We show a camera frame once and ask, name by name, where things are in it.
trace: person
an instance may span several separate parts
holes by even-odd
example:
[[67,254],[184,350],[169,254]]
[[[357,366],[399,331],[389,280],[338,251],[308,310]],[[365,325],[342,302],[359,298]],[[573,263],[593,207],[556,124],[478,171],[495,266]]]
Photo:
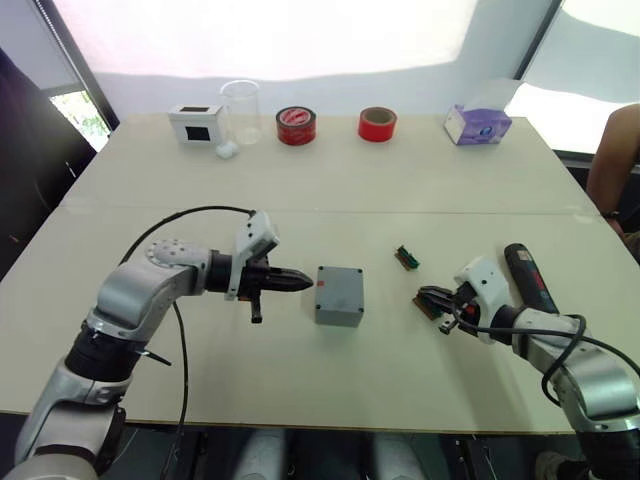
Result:
[[[640,104],[633,104],[609,116],[587,178],[587,194],[640,264],[640,232],[625,234],[616,211],[631,170],[639,161]],[[542,452],[536,458],[535,478],[586,480],[589,467],[584,461],[574,461],[556,452]]]
[[634,164],[640,161],[640,104],[609,116],[587,179],[587,194],[640,263],[640,233],[624,234],[616,208]]

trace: table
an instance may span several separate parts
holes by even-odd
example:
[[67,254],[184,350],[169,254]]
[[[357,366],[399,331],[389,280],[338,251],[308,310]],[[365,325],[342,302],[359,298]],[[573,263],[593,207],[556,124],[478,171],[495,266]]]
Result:
[[402,116],[373,144],[356,118],[320,117],[318,137],[264,138],[231,160],[177,142],[166,114],[132,116],[63,204],[175,207],[225,203],[268,211],[590,213],[596,210],[531,124],[515,118],[499,145],[456,147],[444,116]]
[[[85,204],[51,215],[0,285],[3,411],[31,408],[104,277],[146,226],[173,210]],[[265,293],[258,326],[247,304],[220,294],[180,300],[191,366],[188,422],[570,431],[540,391],[540,374],[509,348],[462,331],[446,337],[410,301],[421,285],[453,286],[454,273],[477,255],[499,260],[506,272],[502,249],[514,241],[530,248],[563,312],[584,314],[594,335],[638,358],[640,269],[596,216],[270,213],[282,239],[273,265],[313,277],[318,265],[364,268],[364,318],[357,329],[314,324],[313,289]],[[152,239],[178,236],[228,252],[243,220],[199,213]],[[401,243],[420,260],[418,270],[406,272],[393,257]],[[132,420],[174,422],[182,380],[171,313],[149,348],[176,363],[141,360],[124,406]]]

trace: person's arm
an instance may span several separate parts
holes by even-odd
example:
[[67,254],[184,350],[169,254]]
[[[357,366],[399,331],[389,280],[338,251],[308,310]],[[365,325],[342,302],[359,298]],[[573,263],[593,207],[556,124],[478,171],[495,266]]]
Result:
[[[640,104],[628,105],[609,116],[589,172],[587,194],[601,212],[616,209],[639,151]],[[622,234],[616,220],[609,223]]]

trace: gray plastic box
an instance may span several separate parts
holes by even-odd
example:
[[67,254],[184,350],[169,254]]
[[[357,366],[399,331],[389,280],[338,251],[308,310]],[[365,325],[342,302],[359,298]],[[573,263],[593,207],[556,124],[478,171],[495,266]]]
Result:
[[357,327],[364,313],[361,268],[318,267],[316,323]]

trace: purple tissue box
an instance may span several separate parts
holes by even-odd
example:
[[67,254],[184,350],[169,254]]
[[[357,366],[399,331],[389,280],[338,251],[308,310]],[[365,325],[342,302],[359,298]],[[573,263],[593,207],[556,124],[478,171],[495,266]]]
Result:
[[455,105],[447,115],[444,129],[456,145],[500,143],[511,126],[511,119],[502,110],[463,110]]

